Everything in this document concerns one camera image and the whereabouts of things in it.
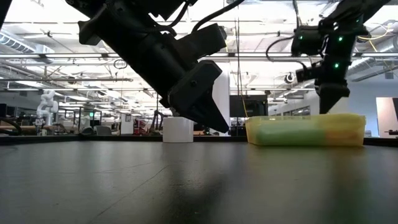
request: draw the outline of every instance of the chair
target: chair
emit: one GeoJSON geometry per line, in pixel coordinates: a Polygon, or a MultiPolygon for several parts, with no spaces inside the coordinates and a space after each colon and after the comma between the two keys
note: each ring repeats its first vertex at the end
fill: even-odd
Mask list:
{"type": "Polygon", "coordinates": [[[96,131],[97,136],[111,136],[112,130],[110,127],[106,126],[95,126],[94,131],[96,131]]]}

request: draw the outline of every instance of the white robot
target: white robot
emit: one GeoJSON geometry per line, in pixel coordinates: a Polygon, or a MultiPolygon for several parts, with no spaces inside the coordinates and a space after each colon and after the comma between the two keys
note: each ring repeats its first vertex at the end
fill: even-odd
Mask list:
{"type": "Polygon", "coordinates": [[[44,94],[41,96],[40,105],[37,107],[37,119],[36,126],[43,126],[44,119],[46,117],[46,125],[52,125],[52,114],[58,113],[58,102],[54,101],[55,91],[45,90],[44,94]]]}

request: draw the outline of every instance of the green object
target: green object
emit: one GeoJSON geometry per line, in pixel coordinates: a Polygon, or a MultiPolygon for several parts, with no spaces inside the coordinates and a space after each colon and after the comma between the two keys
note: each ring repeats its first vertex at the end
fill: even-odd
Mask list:
{"type": "Polygon", "coordinates": [[[324,130],[314,122],[284,121],[261,126],[257,140],[264,146],[321,146],[326,144],[324,130]]]}

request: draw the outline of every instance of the white wall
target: white wall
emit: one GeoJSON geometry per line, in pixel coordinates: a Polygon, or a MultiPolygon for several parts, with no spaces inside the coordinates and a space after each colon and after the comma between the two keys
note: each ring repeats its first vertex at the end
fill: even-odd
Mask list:
{"type": "Polygon", "coordinates": [[[377,97],[398,97],[398,86],[389,84],[362,84],[349,85],[349,111],[366,116],[366,130],[372,131],[373,137],[379,137],[377,126],[377,97]]]}
{"type": "Polygon", "coordinates": [[[377,97],[377,122],[379,125],[379,135],[381,138],[396,138],[386,131],[398,130],[398,120],[394,100],[391,97],[377,97]]]}

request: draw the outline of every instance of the desk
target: desk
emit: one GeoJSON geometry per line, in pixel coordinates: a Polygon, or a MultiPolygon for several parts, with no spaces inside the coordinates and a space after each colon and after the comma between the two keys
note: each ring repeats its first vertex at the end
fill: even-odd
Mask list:
{"type": "Polygon", "coordinates": [[[0,146],[0,223],[396,223],[398,150],[0,146]]]}

